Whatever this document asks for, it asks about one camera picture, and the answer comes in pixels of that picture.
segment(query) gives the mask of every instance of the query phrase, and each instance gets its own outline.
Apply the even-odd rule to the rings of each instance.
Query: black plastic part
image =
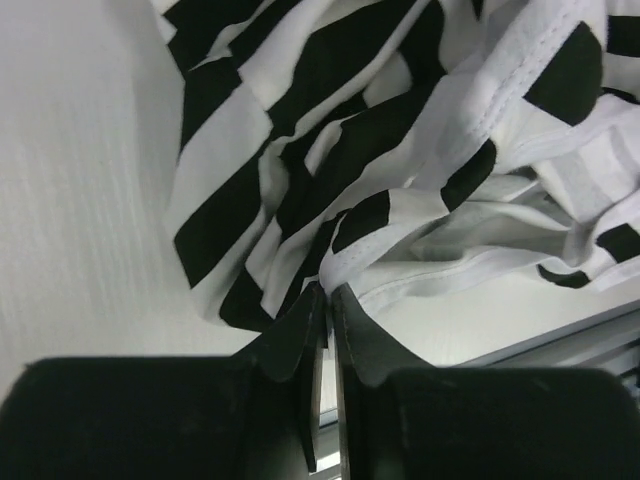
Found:
[[[0,410],[0,478],[308,478],[325,314],[309,286],[232,357],[29,366]]]
[[[333,309],[344,480],[640,478],[640,416],[615,377],[433,368],[348,287]]]

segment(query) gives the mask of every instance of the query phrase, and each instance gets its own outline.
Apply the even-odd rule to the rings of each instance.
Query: stitching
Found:
[[[473,142],[473,139],[469,140],[469,137],[473,137],[478,131],[485,130],[482,136],[490,135],[490,131],[493,130],[493,128],[495,128],[495,125],[499,123],[499,118],[502,115],[502,112],[510,104],[511,99],[514,97],[515,90],[521,87],[524,83],[527,83],[530,77],[533,75],[534,71],[537,70],[541,64],[546,63],[545,55],[543,55],[544,52],[541,52],[541,50],[545,49],[546,44],[549,42],[549,40],[552,37],[555,37],[560,28],[565,26],[565,20],[569,17],[569,15],[573,13],[574,7],[579,3],[581,3],[579,0],[573,0],[569,4],[565,3],[565,12],[554,22],[554,27],[545,32],[541,40],[535,44],[533,52],[528,55],[523,55],[523,59],[521,60],[520,64],[500,83],[500,86],[491,96],[491,99],[489,100],[489,106],[485,109],[484,114],[480,117],[480,119],[477,120],[476,125],[470,131],[463,133],[465,137],[464,141],[458,143],[459,146],[449,154],[450,156],[457,157],[461,154],[464,154],[466,156],[468,151],[473,150],[477,141]],[[491,122],[488,122],[486,125],[483,125],[485,123],[485,120],[492,113],[492,110],[495,107],[496,97],[499,94],[503,93],[507,87],[509,87],[508,83],[511,81],[511,79],[518,75],[521,72],[522,68],[527,64],[529,65],[529,68],[525,71],[524,75],[515,85],[510,86],[511,93],[502,102],[502,105],[497,110],[497,112],[495,112],[493,120]],[[364,238],[366,238],[367,240],[371,240],[372,236],[367,236]],[[364,256],[364,254],[371,249],[372,247],[370,242],[369,245],[365,245],[364,248],[360,247],[360,249],[354,252],[353,255],[348,259],[349,263],[358,262]],[[338,267],[342,268],[347,263],[347,260],[342,260],[342,262],[338,264]]]

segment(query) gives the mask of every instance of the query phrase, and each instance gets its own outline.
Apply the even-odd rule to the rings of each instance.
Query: white surface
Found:
[[[640,278],[605,292],[557,287],[532,269],[432,298],[407,297],[378,323],[435,365],[456,365],[640,299]]]
[[[144,0],[0,2],[0,398],[53,355],[226,354],[160,223],[182,79]]]

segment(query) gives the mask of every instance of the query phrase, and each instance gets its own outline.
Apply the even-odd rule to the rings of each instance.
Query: white wall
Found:
[[[231,353],[160,223],[182,79],[144,0],[0,2],[0,398],[53,355]]]

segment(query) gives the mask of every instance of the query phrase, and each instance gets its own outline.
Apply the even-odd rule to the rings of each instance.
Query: black stripe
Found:
[[[482,9],[484,8],[484,0],[471,0],[473,5],[473,13],[476,14],[476,18],[480,20],[482,17]]]
[[[227,25],[242,23],[253,15],[262,0],[180,0],[165,18],[176,28],[169,50],[183,75],[205,59]]]
[[[353,207],[340,224],[331,249],[344,250],[360,238],[389,224],[391,200],[387,190],[376,193]]]
[[[238,72],[229,58],[205,63],[187,72],[182,109],[181,149],[240,83]]]
[[[438,53],[443,31],[442,6],[438,1],[429,2],[398,48],[414,86],[437,83],[445,75]]]
[[[234,61],[238,67],[251,58],[278,23],[299,2],[300,0],[276,0],[229,44],[229,49],[233,53]]]
[[[640,57],[640,17],[610,16],[607,52]]]
[[[580,22],[524,98],[569,125],[582,122],[600,96],[601,48]]]
[[[627,223],[604,232],[596,245],[609,252],[618,263],[640,256],[640,235]]]
[[[603,94],[609,93],[611,95],[615,95],[621,100],[624,100],[625,102],[629,102],[634,105],[640,105],[640,102],[638,102],[638,99],[635,97],[635,95],[629,92],[618,90],[617,88],[602,87],[602,93]]]
[[[351,80],[378,54],[415,0],[378,2],[314,32],[305,44],[287,93],[271,107],[276,137]]]
[[[369,163],[397,147],[430,94],[428,88],[414,88],[342,122],[340,140],[307,188],[303,208],[282,225],[283,241],[320,215]]]
[[[587,277],[587,275],[582,271],[569,273],[567,275],[560,275],[550,272],[542,265],[538,265],[538,273],[542,278],[548,282],[555,283],[559,287],[582,288],[590,281],[589,277]]]
[[[359,92],[334,108],[318,125],[309,131],[309,133],[287,144],[284,148],[280,158],[289,172],[289,189],[276,213],[278,225],[280,225],[281,228],[286,230],[292,226],[293,218],[300,210],[304,197],[307,194],[307,189],[313,180],[312,175],[304,164],[304,159],[318,138],[318,135],[320,135],[329,123],[341,118],[350,117],[366,109],[367,104],[362,97],[362,92]]]
[[[449,177],[440,191],[450,212],[455,210],[486,180],[496,163],[496,145],[488,139],[473,157]]]
[[[329,249],[331,237],[333,236],[336,225],[346,213],[346,211],[338,213],[335,218],[324,222],[318,229],[318,232],[313,237],[313,243],[311,244],[309,253],[291,281],[291,285],[287,290],[282,306],[278,311],[278,317],[287,313],[293,306],[296,299],[302,292],[304,279],[318,274],[318,271],[320,270],[320,263]]]
[[[224,297],[220,318],[231,327],[264,332],[273,325],[273,318],[260,305],[262,294],[251,274],[243,268]]]
[[[261,204],[258,161],[267,144],[178,231],[174,244],[191,287],[207,276],[255,220]]]

